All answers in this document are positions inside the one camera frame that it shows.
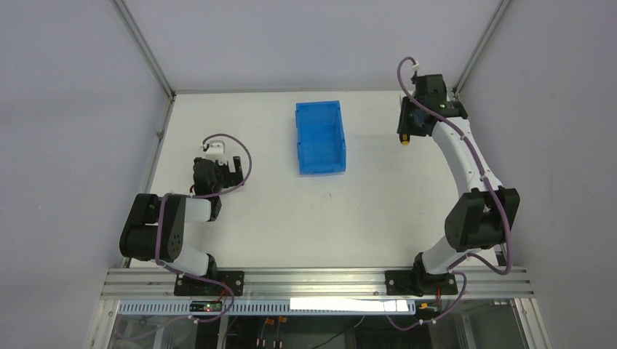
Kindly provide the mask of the black yellow screwdriver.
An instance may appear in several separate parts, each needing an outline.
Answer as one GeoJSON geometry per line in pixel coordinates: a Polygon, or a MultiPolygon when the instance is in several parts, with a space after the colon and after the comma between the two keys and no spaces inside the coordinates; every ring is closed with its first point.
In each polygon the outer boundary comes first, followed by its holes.
{"type": "Polygon", "coordinates": [[[410,136],[399,136],[399,135],[398,135],[398,137],[399,137],[399,142],[400,142],[402,145],[408,145],[408,144],[409,144],[409,141],[410,141],[410,136]]]}

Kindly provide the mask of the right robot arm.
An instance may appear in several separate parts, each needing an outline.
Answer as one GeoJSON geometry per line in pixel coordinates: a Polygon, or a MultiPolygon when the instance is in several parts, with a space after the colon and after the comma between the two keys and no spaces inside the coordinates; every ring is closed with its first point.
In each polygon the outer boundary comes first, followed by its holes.
{"type": "Polygon", "coordinates": [[[475,258],[498,275],[511,272],[511,261],[499,268],[478,253],[507,244],[520,195],[505,188],[490,171],[471,133],[469,117],[458,101],[449,100],[440,74],[410,79],[415,91],[401,100],[397,134],[403,145],[411,137],[430,137],[442,151],[459,198],[445,218],[444,236],[416,255],[412,268],[387,275],[389,294],[415,296],[456,294],[453,268],[475,258]]]}

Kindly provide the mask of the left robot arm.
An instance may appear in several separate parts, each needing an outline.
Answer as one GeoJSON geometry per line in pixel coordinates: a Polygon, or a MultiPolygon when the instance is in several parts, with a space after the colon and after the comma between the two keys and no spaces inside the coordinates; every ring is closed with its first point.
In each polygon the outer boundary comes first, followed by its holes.
{"type": "Polygon", "coordinates": [[[187,279],[213,288],[222,286],[215,258],[184,243],[185,225],[214,222],[222,209],[221,196],[244,180],[242,160],[194,159],[194,197],[168,193],[139,193],[133,201],[119,239],[126,258],[155,262],[187,279]]]}

